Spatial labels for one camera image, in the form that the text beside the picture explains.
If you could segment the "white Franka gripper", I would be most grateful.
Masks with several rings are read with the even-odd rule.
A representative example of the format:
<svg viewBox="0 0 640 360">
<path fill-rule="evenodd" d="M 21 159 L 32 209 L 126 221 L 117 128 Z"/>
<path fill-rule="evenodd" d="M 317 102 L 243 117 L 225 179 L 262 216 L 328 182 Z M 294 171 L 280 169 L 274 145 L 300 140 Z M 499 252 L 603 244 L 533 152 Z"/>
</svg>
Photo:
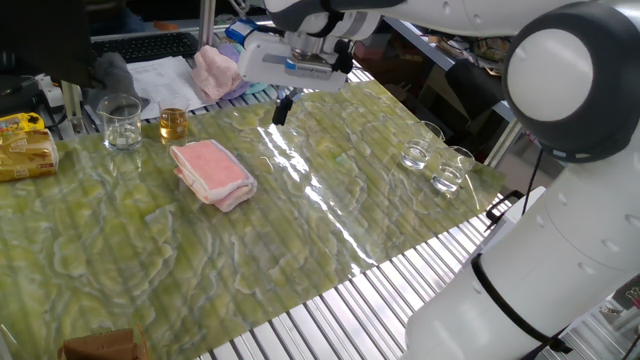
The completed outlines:
<svg viewBox="0 0 640 360">
<path fill-rule="evenodd" d="M 282 126 L 301 89 L 336 92 L 346 83 L 353 69 L 350 47 L 348 41 L 333 36 L 254 32 L 245 39 L 239 73 L 249 82 L 293 88 L 276 101 L 272 123 Z"/>
</svg>

